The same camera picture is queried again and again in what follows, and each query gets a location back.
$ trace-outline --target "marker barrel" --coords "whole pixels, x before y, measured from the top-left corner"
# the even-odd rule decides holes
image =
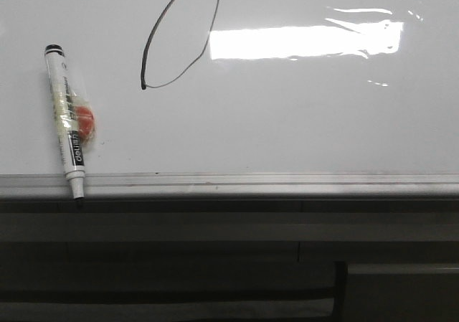
[[[55,124],[60,142],[65,178],[72,188],[74,199],[84,197],[83,179],[85,163],[82,144],[78,135],[78,120],[73,105],[73,94],[64,52],[58,45],[50,45],[44,51],[51,95],[55,110]]]

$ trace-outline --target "clear plastic wrap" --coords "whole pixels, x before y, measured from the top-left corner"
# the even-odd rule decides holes
[[[73,110],[78,121],[78,135],[81,143],[88,146],[95,137],[94,113],[89,103],[82,73],[78,70],[77,63],[69,61],[72,70],[70,71],[70,91],[72,94]]]

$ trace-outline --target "drawn oval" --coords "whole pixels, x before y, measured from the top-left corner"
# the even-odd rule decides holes
[[[218,0],[171,0],[156,21],[143,53],[143,84],[175,81],[203,52]]]

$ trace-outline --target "whiteboard marker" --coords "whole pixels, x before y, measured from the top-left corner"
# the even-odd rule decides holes
[[[82,206],[85,163],[82,144],[78,135],[78,121],[72,101],[67,64],[61,46],[51,44],[44,51],[55,107],[55,123],[59,136],[60,152],[65,178],[72,187],[73,198]]]

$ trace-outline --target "black marker cap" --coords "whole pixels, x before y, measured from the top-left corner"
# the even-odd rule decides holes
[[[59,46],[58,44],[49,44],[44,49],[44,55],[47,55],[48,53],[53,53],[53,52],[56,52],[56,53],[62,55],[63,57],[65,57],[64,56],[64,51],[62,51],[62,47]]]

